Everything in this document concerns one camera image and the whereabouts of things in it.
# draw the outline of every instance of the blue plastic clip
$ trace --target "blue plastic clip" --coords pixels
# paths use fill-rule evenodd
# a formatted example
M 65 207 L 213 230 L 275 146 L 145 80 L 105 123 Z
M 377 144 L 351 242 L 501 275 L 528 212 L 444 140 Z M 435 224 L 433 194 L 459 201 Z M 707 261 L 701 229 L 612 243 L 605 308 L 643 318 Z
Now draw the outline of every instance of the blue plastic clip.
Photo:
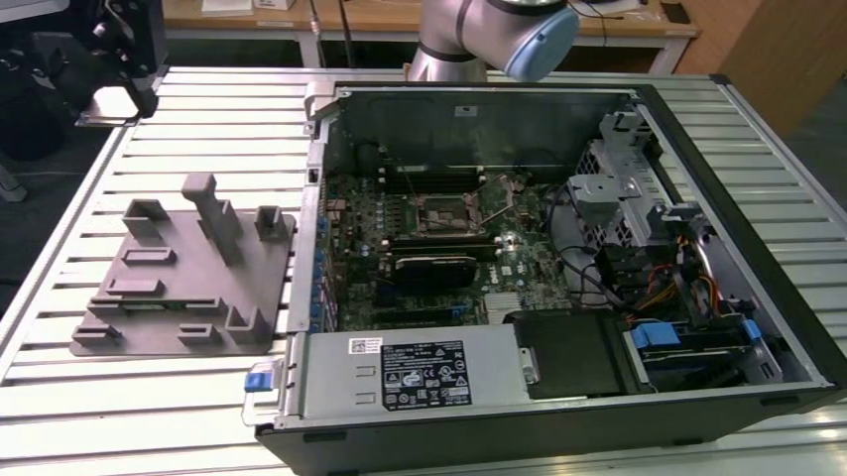
M 676 345 L 680 343 L 679 335 L 669 322 L 649 322 L 640 324 L 629 332 L 635 347 L 643 349 L 652 345 Z
M 759 340 L 763 338 L 763 332 L 760 331 L 759 326 L 756 325 L 756 322 L 753 320 L 744 319 L 744 323 L 741 325 L 744 326 L 747 337 L 751 340 Z
M 249 394 L 269 392 L 272 387 L 272 374 L 269 372 L 249 373 L 244 379 L 244 391 Z

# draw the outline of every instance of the wooden table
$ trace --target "wooden table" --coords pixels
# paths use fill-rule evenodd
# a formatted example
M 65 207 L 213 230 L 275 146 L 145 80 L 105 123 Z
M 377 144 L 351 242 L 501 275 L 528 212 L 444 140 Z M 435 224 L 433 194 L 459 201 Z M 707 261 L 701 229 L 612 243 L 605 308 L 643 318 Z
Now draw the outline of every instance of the wooden table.
M 337 1 L 315 0 L 315 3 L 323 40 L 343 40 Z M 345 6 L 353 41 L 416 43 L 420 3 L 420 0 L 349 0 Z M 254 9 L 249 16 L 218 18 L 202 17 L 202 0 L 162 0 L 162 4 L 168 38 L 295 40 L 304 67 L 319 67 L 317 41 L 308 22 L 308 0 L 297 0 L 287 11 Z M 585 6 L 580 7 L 580 11 L 595 15 Z M 656 49 L 659 54 L 649 72 L 668 74 L 673 72 L 688 42 L 700 30 L 695 25 L 669 23 L 660 13 L 659 0 L 649 0 L 643 12 L 649 18 L 639 18 L 631 13 L 620 20 L 583 17 L 575 45 Z

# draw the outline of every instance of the power supply label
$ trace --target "power supply label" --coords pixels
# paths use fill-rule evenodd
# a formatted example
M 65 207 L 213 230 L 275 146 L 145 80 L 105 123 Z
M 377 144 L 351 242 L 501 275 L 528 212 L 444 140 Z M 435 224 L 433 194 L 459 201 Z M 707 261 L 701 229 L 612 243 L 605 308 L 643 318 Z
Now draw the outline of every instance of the power supply label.
M 460 340 L 384 345 L 383 407 L 389 412 L 471 405 Z

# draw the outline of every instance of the motherboard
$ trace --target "motherboard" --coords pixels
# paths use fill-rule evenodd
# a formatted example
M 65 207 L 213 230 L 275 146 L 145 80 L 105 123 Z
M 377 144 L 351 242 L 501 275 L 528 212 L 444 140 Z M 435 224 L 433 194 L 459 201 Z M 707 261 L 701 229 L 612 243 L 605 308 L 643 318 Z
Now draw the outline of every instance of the motherboard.
M 569 306 L 544 229 L 553 187 L 519 172 L 337 175 L 324 187 L 337 330 L 500 323 Z

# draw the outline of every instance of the metal slatted table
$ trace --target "metal slatted table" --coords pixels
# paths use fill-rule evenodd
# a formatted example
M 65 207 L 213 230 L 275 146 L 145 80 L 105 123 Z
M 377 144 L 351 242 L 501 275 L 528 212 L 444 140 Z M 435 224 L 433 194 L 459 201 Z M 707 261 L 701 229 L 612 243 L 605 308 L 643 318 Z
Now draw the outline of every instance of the metal slatted table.
M 0 323 L 1 476 L 289 474 L 241 422 L 245 369 L 260 358 L 77 358 L 70 334 L 121 241 L 129 200 L 154 197 L 184 209 L 184 174 L 212 172 L 220 197 L 236 208 L 276 204 L 296 215 L 305 84 L 400 78 L 384 70 L 170 69 L 158 112 L 112 132 Z M 655 84 L 817 317 L 847 344 L 844 212 L 732 87 L 705 76 L 560 74 L 549 80 Z M 681 174 L 665 166 L 685 195 Z M 288 297 L 285 290 L 283 302 Z M 279 339 L 265 358 L 283 353 Z M 271 404 L 275 395 L 261 397 Z M 703 445 L 425 473 L 844 474 L 845 440 L 847 409 L 835 405 Z

